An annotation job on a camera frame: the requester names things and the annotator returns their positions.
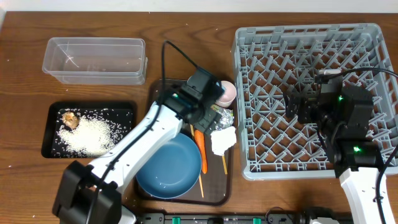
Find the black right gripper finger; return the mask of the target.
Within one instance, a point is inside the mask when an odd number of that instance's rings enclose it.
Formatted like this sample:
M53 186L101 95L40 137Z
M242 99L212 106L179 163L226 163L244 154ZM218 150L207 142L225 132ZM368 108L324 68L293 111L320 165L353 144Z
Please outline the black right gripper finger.
M301 104L301 97L297 95L285 95L285 115L288 118L293 118Z
M287 89L287 98L308 98L310 93L307 91L299 92L293 85L290 85Z

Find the yellow foil snack wrapper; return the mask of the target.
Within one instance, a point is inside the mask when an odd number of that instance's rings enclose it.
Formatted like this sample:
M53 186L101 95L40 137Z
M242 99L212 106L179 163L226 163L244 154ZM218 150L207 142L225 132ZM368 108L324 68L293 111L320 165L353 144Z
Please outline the yellow foil snack wrapper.
M231 127L233 125L233 123L234 123L233 110L222 108L218 105L212 105L211 108L214 111L216 111L218 114L221 115L220 120L218 121L218 123L215 126L215 129L217 131L221 131L221 130Z

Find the orange carrot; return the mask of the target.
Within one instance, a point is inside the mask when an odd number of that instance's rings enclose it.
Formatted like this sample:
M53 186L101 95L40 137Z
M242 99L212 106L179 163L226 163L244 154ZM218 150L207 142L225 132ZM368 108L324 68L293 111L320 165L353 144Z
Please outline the orange carrot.
M206 174L208 172L208 163L206 158L205 136L201 131L196 129L194 130L194 138L201 154L201 170L204 174Z

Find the white napkin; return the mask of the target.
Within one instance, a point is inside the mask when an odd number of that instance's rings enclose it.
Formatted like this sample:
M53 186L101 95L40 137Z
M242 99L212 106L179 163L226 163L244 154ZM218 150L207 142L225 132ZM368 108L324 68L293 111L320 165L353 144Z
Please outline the white napkin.
M223 156L224 152L237 142L236 128L234 126L220 131L213 131L210 136L212 151L217 156Z

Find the dark blue plate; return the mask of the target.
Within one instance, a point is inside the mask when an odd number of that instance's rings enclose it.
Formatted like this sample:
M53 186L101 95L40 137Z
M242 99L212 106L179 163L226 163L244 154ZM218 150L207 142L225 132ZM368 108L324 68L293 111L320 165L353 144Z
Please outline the dark blue plate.
M200 172L201 155L197 145L179 133L145 163L136 180L153 197L171 199L187 193L196 184Z

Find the white rice pile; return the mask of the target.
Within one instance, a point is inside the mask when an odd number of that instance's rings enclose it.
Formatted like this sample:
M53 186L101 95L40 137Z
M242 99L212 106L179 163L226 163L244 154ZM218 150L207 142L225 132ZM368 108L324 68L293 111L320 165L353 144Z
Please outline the white rice pile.
M73 112L79 117L77 128L71 129L62 115ZM96 158L110 151L131 130L131 109L65 108L57 112L51 137L50 156L54 158Z

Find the brown food scrap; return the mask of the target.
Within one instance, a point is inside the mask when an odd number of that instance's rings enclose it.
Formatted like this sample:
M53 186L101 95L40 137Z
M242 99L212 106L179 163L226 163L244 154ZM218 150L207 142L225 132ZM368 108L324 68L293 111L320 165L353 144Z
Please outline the brown food scrap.
M80 119L73 112L67 111L62 115L63 123L71 129L78 127Z

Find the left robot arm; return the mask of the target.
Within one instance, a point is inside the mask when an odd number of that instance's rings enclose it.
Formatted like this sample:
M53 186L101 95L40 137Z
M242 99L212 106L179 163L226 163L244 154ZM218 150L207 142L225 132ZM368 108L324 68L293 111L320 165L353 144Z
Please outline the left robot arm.
M163 86L144 119L112 150L86 166L73 161L64 170L52 213L63 224L136 223L122 204L127 185L183 124L210 134L221 118L212 105L223 94L221 81L203 68L179 88Z

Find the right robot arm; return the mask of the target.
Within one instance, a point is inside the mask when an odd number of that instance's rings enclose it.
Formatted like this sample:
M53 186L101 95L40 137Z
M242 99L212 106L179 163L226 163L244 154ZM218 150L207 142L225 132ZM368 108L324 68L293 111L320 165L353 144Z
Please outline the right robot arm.
M285 115L301 124L315 123L328 160L333 164L354 223L394 223L386 186L386 169L397 154L383 160L379 146L366 137L373 112L370 91L334 79L315 94L288 90Z

